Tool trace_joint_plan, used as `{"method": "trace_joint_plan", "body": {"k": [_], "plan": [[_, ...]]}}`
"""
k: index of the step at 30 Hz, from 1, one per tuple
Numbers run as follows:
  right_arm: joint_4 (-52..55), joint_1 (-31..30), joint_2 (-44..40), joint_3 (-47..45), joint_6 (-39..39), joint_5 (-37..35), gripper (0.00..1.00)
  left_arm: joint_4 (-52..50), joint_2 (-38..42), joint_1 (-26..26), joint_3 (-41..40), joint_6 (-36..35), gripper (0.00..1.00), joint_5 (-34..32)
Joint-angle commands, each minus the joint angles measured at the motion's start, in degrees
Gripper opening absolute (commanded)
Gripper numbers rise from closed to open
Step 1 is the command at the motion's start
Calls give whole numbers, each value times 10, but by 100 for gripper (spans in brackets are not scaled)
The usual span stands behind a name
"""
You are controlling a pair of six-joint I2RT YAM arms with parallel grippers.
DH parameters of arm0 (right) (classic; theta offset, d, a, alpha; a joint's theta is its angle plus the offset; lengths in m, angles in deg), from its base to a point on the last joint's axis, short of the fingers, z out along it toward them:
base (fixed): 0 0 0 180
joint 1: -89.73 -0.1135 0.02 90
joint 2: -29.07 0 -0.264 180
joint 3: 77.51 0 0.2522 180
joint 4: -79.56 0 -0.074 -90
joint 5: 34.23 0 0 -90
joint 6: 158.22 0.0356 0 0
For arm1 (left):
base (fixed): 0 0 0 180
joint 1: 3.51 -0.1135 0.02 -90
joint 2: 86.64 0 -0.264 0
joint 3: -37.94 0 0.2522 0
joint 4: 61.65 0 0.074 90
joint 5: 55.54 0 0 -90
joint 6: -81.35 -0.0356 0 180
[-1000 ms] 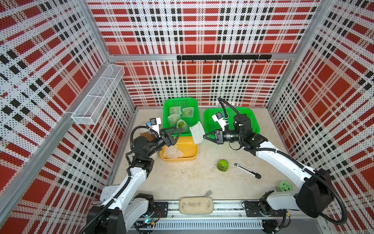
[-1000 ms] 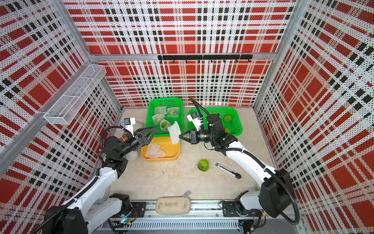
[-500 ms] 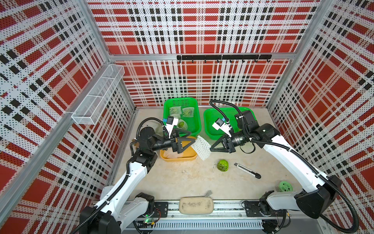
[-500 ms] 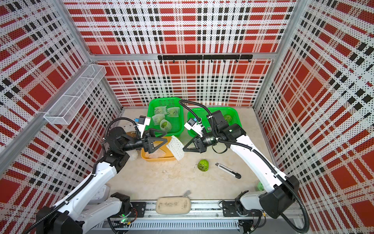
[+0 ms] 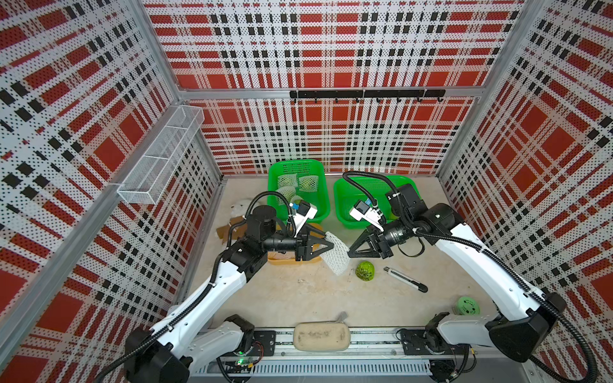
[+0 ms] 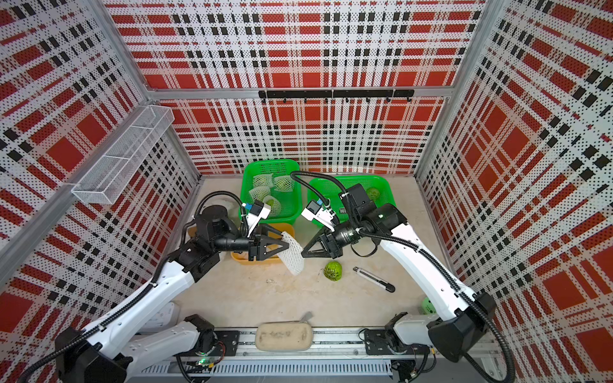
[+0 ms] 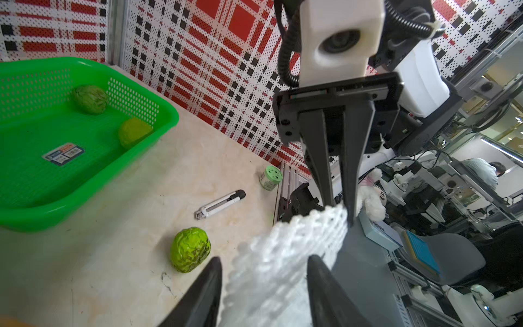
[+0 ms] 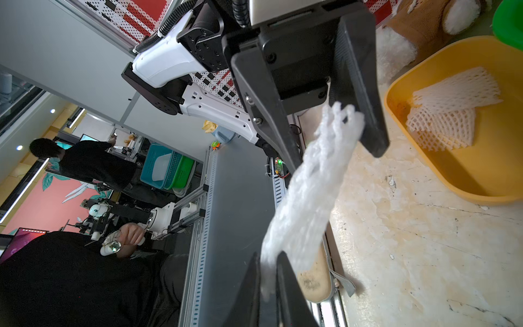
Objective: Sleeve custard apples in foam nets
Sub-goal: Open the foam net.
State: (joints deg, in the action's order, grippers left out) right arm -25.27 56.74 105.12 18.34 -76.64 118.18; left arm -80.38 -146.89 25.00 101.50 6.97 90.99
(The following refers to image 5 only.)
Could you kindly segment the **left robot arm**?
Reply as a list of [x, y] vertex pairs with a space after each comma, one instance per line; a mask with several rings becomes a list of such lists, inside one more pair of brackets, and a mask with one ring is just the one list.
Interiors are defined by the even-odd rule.
[[333, 249], [323, 231], [308, 224], [317, 207], [304, 200], [289, 202], [274, 191], [287, 211], [281, 220], [275, 207], [258, 205], [258, 194], [247, 207], [240, 225], [246, 228], [216, 257], [212, 274], [193, 294], [150, 330], [137, 329], [125, 343], [125, 354], [94, 378], [102, 382], [123, 368], [130, 382], [186, 382], [191, 373], [229, 352], [246, 354], [254, 327], [238, 315], [221, 327], [201, 334], [215, 312], [267, 263], [269, 252], [293, 252], [295, 260], [311, 261]]

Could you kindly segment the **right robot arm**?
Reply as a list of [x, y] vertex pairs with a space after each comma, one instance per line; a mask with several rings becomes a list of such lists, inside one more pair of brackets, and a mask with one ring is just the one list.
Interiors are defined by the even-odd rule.
[[526, 362], [560, 322], [566, 308], [563, 298], [546, 295], [518, 276], [448, 204], [427, 207], [412, 185], [398, 187], [377, 173], [348, 171], [343, 180], [367, 197], [350, 211], [355, 220], [369, 225], [350, 247], [349, 257], [387, 259], [417, 238], [452, 258], [496, 305], [496, 314], [474, 325], [439, 314], [432, 326], [435, 337], [448, 344], [492, 346], [515, 362]]

